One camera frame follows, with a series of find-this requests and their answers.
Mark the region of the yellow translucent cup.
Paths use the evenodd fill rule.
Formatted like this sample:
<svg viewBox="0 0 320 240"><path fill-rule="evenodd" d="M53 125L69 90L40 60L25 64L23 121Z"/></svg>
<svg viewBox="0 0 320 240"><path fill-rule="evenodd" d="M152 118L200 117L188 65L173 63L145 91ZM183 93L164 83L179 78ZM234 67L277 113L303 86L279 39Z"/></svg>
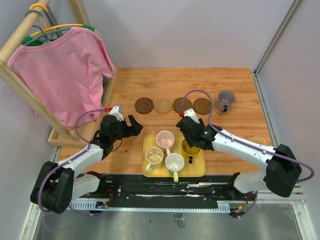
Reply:
<svg viewBox="0 0 320 240"><path fill-rule="evenodd" d="M192 164L201 149L195 146L190 147L185 139L183 140L181 147L181 154L183 158L188 161L189 164Z"/></svg>

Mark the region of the large brown wooden coaster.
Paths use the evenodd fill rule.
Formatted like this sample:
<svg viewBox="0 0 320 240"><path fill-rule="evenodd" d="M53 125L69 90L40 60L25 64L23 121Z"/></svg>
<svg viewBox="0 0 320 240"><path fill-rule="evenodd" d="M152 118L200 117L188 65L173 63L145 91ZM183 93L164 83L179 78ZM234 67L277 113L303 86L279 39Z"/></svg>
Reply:
<svg viewBox="0 0 320 240"><path fill-rule="evenodd" d="M154 102L148 97L141 97L136 100L134 108L140 114L148 114L154 109Z"/></svg>

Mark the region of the woven rattan coaster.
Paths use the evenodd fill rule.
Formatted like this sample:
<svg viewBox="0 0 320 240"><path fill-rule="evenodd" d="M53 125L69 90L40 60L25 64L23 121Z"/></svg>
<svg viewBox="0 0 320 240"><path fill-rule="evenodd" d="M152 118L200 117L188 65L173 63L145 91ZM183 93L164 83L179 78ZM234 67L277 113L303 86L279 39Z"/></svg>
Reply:
<svg viewBox="0 0 320 240"><path fill-rule="evenodd" d="M155 102L154 108L157 112L165 114L172 109L172 103L168 99L159 99Z"/></svg>
<svg viewBox="0 0 320 240"><path fill-rule="evenodd" d="M229 107L227 104L223 105L214 105L214 110L216 113L220 115L228 115L232 112L232 108Z"/></svg>

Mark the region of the purple translucent cup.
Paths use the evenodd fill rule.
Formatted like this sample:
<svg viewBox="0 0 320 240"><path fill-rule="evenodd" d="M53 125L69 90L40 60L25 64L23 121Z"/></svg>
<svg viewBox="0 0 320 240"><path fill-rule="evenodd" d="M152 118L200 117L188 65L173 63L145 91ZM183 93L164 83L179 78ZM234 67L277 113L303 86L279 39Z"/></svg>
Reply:
<svg viewBox="0 0 320 240"><path fill-rule="evenodd" d="M236 100L235 94L230 90L222 90L217 97L216 105L228 105L232 108L233 103Z"/></svg>

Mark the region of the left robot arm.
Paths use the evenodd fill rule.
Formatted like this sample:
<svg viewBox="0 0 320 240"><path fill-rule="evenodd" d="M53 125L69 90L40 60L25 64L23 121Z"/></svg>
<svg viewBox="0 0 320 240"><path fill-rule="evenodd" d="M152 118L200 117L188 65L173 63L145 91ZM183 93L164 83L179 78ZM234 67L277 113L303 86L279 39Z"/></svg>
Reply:
<svg viewBox="0 0 320 240"><path fill-rule="evenodd" d="M71 201L87 193L101 198L107 193L107 185L101 182L99 173L84 170L106 158L114 149L114 143L124 138L138 136L143 126L132 115L131 125L125 119L106 115L89 144L61 163L45 162L30 194L30 201L44 212L63 213Z"/></svg>

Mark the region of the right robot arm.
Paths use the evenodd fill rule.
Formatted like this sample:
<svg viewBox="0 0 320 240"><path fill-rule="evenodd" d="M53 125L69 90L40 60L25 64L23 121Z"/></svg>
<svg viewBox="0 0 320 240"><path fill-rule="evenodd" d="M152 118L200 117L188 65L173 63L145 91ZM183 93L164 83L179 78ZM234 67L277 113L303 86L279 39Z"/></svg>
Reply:
<svg viewBox="0 0 320 240"><path fill-rule="evenodd" d="M218 151L245 160L260 170L251 173L234 173L224 192L232 200L249 192L269 190L288 198L301 175L302 168L295 163L291 149L257 144L239 138L219 126L205 125L202 119L184 116L176 127L190 147Z"/></svg>

